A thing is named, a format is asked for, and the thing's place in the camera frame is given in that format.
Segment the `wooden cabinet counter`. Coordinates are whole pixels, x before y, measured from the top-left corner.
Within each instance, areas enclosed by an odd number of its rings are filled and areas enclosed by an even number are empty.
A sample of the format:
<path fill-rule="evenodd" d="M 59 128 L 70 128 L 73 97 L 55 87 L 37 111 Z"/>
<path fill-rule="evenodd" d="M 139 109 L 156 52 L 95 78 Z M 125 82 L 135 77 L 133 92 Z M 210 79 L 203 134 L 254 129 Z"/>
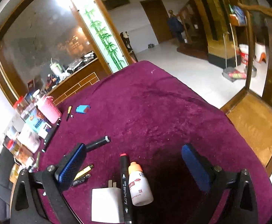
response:
<path fill-rule="evenodd" d="M 104 69 L 99 59 L 96 58 L 59 83 L 47 95 L 52 96 L 54 104 L 58 105 L 70 96 L 77 94 L 88 86 L 94 85 L 110 74 L 110 72 Z"/>

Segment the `maroon velvet tablecloth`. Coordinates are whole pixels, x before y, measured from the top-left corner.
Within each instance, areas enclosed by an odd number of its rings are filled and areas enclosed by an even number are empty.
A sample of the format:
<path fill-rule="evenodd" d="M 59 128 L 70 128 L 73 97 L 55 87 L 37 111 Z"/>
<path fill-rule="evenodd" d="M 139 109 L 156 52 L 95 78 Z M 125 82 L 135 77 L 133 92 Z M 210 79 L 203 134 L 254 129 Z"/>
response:
<path fill-rule="evenodd" d="M 238 172 L 247 168 L 255 189 L 258 221 L 272 216 L 272 184 L 255 153 L 225 114 L 177 78 L 148 61 L 135 63 L 81 90 L 60 104 L 89 105 L 86 114 L 63 116 L 40 159 L 40 169 L 57 164 L 77 144 L 104 136 L 111 141 L 90 153 L 90 179 L 64 193 L 83 223 L 91 223 L 91 191 L 120 182 L 120 154 L 137 162 L 147 177 L 154 200 L 136 207 L 139 223 L 188 223 L 205 200 L 181 150 L 190 143 L 212 164 Z"/>

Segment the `white plastic tub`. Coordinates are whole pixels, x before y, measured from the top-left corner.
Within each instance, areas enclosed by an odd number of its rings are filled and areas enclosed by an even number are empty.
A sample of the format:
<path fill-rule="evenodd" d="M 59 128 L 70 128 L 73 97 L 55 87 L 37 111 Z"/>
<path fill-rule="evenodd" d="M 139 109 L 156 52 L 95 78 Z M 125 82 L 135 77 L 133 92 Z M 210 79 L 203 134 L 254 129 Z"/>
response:
<path fill-rule="evenodd" d="M 20 134 L 17 136 L 17 140 L 33 154 L 39 149 L 39 135 L 26 123 L 24 124 Z"/>

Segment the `white bottle orange cap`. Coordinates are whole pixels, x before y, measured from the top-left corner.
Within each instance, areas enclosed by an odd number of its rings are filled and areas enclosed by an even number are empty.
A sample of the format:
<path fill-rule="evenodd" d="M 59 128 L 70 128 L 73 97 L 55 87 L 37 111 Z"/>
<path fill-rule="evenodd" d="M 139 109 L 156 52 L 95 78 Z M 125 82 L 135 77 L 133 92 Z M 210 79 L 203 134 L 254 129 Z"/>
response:
<path fill-rule="evenodd" d="M 154 201 L 152 191 L 143 170 L 136 162 L 131 162 L 128 167 L 128 187 L 134 206 L 144 206 Z"/>

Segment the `yellow utility knife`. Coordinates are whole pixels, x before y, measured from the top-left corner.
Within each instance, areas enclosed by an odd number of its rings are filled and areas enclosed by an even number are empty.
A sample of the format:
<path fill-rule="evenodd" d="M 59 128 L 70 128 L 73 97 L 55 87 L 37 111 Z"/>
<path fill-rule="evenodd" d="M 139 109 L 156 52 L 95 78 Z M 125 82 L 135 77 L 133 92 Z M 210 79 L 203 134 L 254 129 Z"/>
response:
<path fill-rule="evenodd" d="M 76 177 L 74 178 L 74 180 L 77 180 L 85 175 L 87 175 L 92 169 L 94 168 L 94 165 L 91 164 L 87 167 L 85 167 L 84 169 L 82 169 L 81 171 L 79 171 L 76 175 Z"/>

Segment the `chopsticks jar red lid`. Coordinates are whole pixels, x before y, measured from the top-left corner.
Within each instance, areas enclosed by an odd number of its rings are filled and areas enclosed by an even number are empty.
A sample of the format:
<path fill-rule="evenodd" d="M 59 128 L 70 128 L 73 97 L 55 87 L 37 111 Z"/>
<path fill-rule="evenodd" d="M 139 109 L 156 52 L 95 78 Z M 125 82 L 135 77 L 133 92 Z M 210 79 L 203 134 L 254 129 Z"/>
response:
<path fill-rule="evenodd" d="M 16 159 L 23 159 L 25 154 L 22 145 L 17 140 L 9 140 L 7 144 L 8 150 Z"/>

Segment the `black marker white band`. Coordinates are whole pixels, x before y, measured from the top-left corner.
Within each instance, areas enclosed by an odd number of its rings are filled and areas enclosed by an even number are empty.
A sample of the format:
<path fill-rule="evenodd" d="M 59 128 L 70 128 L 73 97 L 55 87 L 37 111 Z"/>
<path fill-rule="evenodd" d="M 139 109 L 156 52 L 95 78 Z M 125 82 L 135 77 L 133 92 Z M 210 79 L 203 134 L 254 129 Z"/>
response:
<path fill-rule="evenodd" d="M 107 143 L 111 142 L 111 139 L 109 136 L 104 136 L 103 138 L 93 141 L 87 145 L 85 145 L 86 147 L 86 151 L 87 152 L 91 152 L 99 147 L 102 147 L 104 145 L 106 145 Z"/>

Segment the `yellow black small screwdriver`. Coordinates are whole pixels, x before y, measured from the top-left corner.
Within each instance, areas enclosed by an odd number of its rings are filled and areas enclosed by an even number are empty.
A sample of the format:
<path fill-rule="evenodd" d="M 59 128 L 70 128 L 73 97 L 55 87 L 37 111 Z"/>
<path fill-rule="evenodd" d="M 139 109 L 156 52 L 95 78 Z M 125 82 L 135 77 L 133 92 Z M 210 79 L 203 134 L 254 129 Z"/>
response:
<path fill-rule="evenodd" d="M 67 110 L 67 118 L 66 118 L 66 121 L 68 121 L 68 119 L 69 119 L 69 117 L 70 117 L 70 115 L 71 115 L 71 110 L 72 110 L 72 106 L 70 105 L 70 106 L 68 107 L 68 110 Z"/>

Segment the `blue snack bag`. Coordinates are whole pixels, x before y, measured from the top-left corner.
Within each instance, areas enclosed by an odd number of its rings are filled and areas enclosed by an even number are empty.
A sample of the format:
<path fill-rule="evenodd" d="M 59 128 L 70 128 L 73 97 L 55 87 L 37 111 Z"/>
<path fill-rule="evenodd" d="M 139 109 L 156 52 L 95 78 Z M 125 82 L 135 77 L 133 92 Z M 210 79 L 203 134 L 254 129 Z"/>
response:
<path fill-rule="evenodd" d="M 25 123 L 43 139 L 45 139 L 51 131 L 51 125 L 37 108 L 33 108 L 28 112 Z"/>

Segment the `wooden chair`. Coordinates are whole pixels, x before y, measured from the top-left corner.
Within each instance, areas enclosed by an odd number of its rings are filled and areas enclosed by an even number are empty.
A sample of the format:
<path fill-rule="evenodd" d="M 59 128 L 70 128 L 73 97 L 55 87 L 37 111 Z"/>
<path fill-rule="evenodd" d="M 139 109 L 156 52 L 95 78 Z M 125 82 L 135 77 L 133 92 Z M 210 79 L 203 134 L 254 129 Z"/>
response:
<path fill-rule="evenodd" d="M 221 110 L 232 121 L 236 130 L 260 160 L 268 175 L 272 175 L 272 8 L 261 5 L 238 7 L 244 12 L 248 32 L 248 64 L 244 88 L 232 97 Z M 265 82 L 259 85 L 257 93 L 254 85 L 253 66 L 256 52 L 256 33 L 253 31 L 252 13 L 264 15 L 268 26 L 269 47 L 266 58 Z"/>

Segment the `green marker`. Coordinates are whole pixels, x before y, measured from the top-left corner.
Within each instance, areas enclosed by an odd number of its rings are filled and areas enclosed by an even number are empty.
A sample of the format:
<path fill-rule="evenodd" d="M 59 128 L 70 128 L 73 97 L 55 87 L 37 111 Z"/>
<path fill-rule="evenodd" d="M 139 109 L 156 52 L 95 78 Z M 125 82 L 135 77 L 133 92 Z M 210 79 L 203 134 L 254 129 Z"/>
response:
<path fill-rule="evenodd" d="M 36 167 L 39 166 L 40 154 L 41 154 L 41 152 L 39 151 L 39 152 L 37 153 L 37 156 L 36 156 L 36 160 L 35 160 L 35 164 L 34 164 Z"/>

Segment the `black marker red cap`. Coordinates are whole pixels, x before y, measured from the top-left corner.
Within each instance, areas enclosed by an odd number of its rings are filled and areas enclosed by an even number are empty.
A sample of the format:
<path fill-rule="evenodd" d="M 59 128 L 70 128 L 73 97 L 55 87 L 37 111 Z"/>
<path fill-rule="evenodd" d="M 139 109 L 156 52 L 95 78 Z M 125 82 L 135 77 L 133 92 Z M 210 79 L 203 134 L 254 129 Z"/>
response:
<path fill-rule="evenodd" d="M 129 173 L 130 165 L 129 157 L 126 153 L 120 154 L 120 177 L 121 177 L 121 193 L 124 223 L 133 223 L 132 216 L 132 199 L 129 191 Z"/>

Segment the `pink knitted bottle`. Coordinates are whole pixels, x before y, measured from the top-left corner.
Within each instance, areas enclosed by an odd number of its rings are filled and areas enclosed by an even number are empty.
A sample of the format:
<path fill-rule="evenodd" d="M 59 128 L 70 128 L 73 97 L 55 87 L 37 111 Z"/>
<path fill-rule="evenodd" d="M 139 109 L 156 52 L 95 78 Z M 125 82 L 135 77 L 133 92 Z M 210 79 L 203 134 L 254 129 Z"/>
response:
<path fill-rule="evenodd" d="M 52 124 L 55 124 L 62 115 L 58 107 L 54 104 L 54 98 L 52 96 L 43 95 L 37 101 L 36 105 L 39 111 Z"/>

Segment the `dustpan with broom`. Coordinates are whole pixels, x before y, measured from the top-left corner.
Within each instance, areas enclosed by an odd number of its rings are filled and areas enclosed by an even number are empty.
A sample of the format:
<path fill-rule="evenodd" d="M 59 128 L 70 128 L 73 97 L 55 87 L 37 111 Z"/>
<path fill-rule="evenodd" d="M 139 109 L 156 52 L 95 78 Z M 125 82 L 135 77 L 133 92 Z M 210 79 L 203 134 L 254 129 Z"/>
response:
<path fill-rule="evenodd" d="M 237 50 L 236 50 L 236 46 L 235 46 L 235 37 L 233 34 L 233 29 L 232 29 L 231 24 L 230 24 L 230 28 L 231 28 L 231 34 L 232 34 L 232 39 L 233 39 L 233 48 L 234 48 L 234 54 L 235 54 L 236 67 L 234 68 L 234 67 L 228 66 L 226 39 L 230 33 L 228 31 L 226 31 L 223 34 L 223 44 L 224 44 L 224 48 L 225 48 L 225 68 L 223 69 L 222 75 L 224 78 L 226 78 L 227 80 L 229 80 L 233 83 L 234 81 L 239 80 L 239 79 L 246 79 L 246 74 L 244 72 L 240 72 L 238 70 Z"/>

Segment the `clear jar red lid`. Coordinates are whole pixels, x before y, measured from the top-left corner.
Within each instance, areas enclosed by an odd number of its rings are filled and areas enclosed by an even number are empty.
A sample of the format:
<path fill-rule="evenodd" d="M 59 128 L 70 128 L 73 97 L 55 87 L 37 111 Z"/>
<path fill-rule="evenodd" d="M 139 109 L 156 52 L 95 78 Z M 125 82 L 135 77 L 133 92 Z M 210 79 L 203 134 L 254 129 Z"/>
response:
<path fill-rule="evenodd" d="M 20 96 L 19 99 L 14 103 L 13 108 L 18 114 L 21 115 L 28 106 L 29 104 L 25 98 Z"/>

